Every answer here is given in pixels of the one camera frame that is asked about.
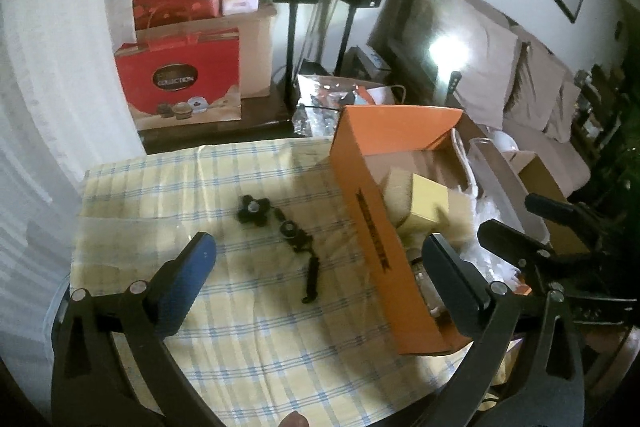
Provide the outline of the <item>person's left hand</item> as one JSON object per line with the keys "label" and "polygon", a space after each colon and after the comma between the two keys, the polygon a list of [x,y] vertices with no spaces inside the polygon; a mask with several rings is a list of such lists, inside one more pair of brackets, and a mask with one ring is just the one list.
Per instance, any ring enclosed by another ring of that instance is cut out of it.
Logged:
{"label": "person's left hand", "polygon": [[278,427],[309,427],[309,421],[301,413],[293,411],[280,421]]}

